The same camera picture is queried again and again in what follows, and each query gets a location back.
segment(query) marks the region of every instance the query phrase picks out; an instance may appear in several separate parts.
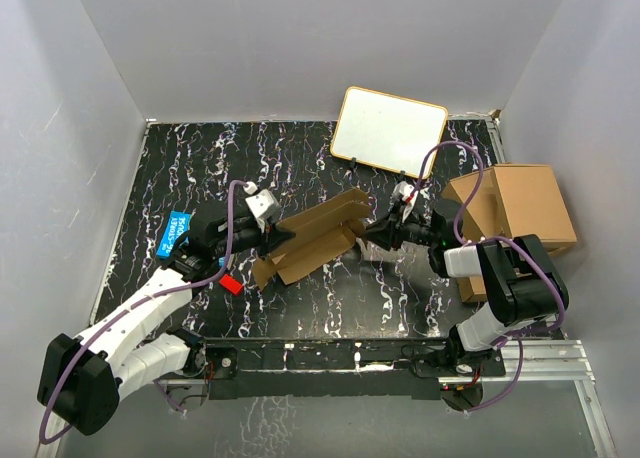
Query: marble tabletop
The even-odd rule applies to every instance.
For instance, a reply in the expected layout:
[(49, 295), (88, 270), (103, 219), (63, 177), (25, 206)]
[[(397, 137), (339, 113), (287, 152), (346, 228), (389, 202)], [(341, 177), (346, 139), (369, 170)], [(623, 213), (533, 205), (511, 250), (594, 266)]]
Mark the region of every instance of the marble tabletop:
[[(398, 175), (329, 153), (335, 123), (268, 122), (158, 124), (149, 127), (140, 165), (94, 319), (131, 296), (159, 266), (156, 250), (172, 210), (216, 219), (225, 213), (232, 179), (273, 191), (282, 217), (299, 213), (354, 186), (369, 193), (372, 216), (390, 204)], [(454, 119), (443, 140), (476, 145), (485, 165), (496, 153), (483, 119)], [(426, 210), (448, 180), (474, 169), (463, 149), (436, 157), (422, 192)], [(470, 316), (453, 280), (429, 268), (426, 250), (398, 252), (356, 246), (290, 285), (260, 291), (251, 277), (255, 252), (240, 253), (230, 274), (244, 284), (232, 296), (217, 284), (201, 292), (172, 321), (204, 337), (378, 338), (442, 337)]]

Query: blue sign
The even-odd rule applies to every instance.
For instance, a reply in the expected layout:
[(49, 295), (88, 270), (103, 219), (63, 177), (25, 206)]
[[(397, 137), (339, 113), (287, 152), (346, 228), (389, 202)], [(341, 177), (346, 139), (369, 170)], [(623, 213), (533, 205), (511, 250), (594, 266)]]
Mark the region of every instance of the blue sign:
[(169, 224), (164, 230), (162, 241), (158, 247), (156, 253), (160, 258), (168, 258), (171, 254), (173, 244), (178, 237), (189, 229), (189, 220), (191, 215), (188, 213), (180, 213), (179, 211), (172, 211), (169, 216)]

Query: red object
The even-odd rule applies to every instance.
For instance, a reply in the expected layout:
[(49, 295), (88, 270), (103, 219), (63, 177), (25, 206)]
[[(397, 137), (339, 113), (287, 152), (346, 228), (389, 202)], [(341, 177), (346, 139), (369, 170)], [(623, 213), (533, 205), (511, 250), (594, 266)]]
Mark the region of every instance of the red object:
[(224, 275), (222, 278), (220, 278), (219, 283), (234, 295), (239, 295), (242, 292), (242, 288), (244, 288), (244, 286), (242, 286), (242, 283), (234, 280), (229, 275)]

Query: white board with yellow frame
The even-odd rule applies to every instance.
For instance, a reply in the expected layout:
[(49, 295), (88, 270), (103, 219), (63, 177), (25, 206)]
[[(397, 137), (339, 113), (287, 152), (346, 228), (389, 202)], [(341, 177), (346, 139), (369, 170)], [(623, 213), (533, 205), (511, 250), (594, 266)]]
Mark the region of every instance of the white board with yellow frame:
[(342, 103), (331, 154), (417, 178), (425, 155), (440, 143), (447, 115), (442, 106), (352, 86)]

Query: cardboard box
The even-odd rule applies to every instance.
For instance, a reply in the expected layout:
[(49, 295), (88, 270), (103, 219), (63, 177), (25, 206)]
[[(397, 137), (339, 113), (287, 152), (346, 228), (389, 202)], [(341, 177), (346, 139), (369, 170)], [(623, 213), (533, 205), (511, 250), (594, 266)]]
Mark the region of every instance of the cardboard box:
[(294, 283), (348, 251), (364, 233), (360, 219), (370, 213), (369, 195), (353, 188), (280, 221), (296, 236), (255, 261), (251, 272), (258, 287), (264, 289), (276, 273), (285, 284)]
[[(464, 201), (477, 180), (477, 172), (454, 178), (443, 198)], [(482, 184), (463, 218), (465, 237), (503, 235), (508, 238), (536, 234), (550, 254), (577, 243), (569, 213), (549, 165), (504, 164), (485, 170)], [(486, 301), (482, 278), (458, 280), (462, 301)]]

